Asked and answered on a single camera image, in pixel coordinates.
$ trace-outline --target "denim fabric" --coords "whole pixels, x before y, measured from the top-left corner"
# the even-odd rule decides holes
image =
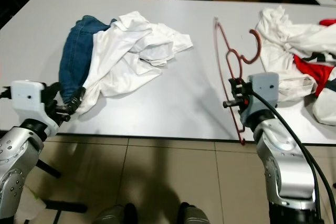
[[[93,48],[93,35],[105,31],[110,25],[92,16],[84,16],[71,29],[63,49],[59,66],[59,82],[64,103],[69,102],[72,95],[82,87],[90,69]]]

